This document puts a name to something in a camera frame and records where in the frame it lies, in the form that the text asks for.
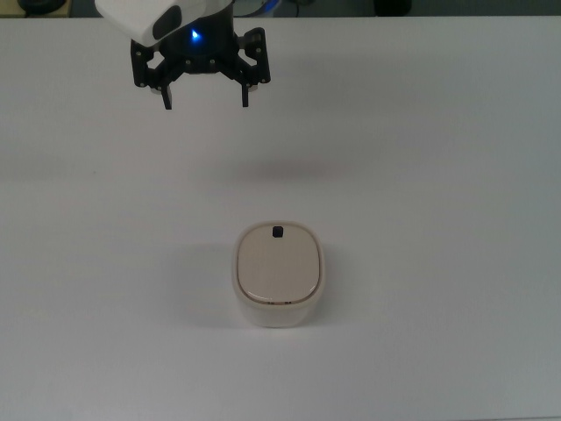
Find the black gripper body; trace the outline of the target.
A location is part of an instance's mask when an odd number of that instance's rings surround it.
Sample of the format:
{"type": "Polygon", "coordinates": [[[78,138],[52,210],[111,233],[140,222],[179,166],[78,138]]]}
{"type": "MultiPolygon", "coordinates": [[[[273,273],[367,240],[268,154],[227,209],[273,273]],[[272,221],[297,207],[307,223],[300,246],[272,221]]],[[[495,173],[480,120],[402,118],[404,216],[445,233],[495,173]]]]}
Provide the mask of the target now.
{"type": "Polygon", "coordinates": [[[198,18],[167,35],[159,45],[163,57],[158,66],[160,75],[170,76],[179,66],[195,74],[209,73],[219,59],[232,61],[238,55],[238,36],[234,31],[233,8],[198,18]]]}

